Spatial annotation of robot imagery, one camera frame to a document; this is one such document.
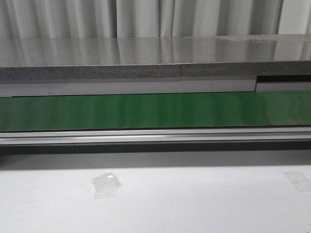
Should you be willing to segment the clear tape patch left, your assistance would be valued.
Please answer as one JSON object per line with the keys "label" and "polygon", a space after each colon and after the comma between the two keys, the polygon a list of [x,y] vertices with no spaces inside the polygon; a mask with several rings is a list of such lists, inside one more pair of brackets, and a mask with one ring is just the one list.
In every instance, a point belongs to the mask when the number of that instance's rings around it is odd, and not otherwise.
{"label": "clear tape patch left", "polygon": [[92,179],[92,185],[95,189],[94,199],[115,198],[117,190],[122,187],[122,183],[112,172],[103,173],[98,177],[94,177]]}

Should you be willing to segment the grey speckled stone counter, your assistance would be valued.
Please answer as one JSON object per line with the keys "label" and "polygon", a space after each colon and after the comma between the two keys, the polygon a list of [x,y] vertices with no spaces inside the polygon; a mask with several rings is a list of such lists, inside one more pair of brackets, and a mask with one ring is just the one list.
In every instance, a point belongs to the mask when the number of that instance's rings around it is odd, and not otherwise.
{"label": "grey speckled stone counter", "polygon": [[302,34],[0,42],[2,82],[310,72],[311,37]]}

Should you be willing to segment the white panel under counter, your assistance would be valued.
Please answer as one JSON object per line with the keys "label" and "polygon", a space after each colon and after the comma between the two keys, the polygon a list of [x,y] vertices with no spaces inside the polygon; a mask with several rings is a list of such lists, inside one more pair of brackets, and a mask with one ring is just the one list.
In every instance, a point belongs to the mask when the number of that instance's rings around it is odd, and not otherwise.
{"label": "white panel under counter", "polygon": [[309,91],[310,75],[2,81],[0,96]]}

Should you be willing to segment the green conveyor belt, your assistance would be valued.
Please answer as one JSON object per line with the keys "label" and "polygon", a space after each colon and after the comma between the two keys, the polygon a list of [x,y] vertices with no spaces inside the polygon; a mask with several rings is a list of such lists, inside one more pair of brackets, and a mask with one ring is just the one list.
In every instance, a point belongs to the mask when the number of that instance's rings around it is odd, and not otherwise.
{"label": "green conveyor belt", "polygon": [[310,125],[310,91],[14,97],[3,132]]}

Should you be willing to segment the clear tape strip right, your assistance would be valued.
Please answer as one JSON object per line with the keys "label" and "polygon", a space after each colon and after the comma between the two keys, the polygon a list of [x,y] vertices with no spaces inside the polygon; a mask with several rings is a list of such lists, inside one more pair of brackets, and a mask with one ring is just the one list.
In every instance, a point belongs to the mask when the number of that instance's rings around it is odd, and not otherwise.
{"label": "clear tape strip right", "polygon": [[284,172],[283,175],[297,192],[311,191],[311,182],[302,172]]}

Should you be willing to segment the white pleated curtain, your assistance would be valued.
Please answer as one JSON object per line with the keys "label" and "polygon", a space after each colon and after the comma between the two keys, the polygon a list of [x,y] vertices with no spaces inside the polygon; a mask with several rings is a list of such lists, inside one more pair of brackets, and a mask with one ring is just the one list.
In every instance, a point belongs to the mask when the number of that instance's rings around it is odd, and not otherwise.
{"label": "white pleated curtain", "polygon": [[308,0],[3,0],[1,38],[310,34]]}

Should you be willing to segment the aluminium conveyor frame rail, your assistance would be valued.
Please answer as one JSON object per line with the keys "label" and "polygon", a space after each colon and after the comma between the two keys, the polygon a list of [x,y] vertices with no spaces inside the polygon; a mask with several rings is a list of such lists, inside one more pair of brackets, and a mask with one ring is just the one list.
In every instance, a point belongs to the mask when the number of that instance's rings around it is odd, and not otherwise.
{"label": "aluminium conveyor frame rail", "polygon": [[3,132],[2,146],[309,140],[310,126]]}

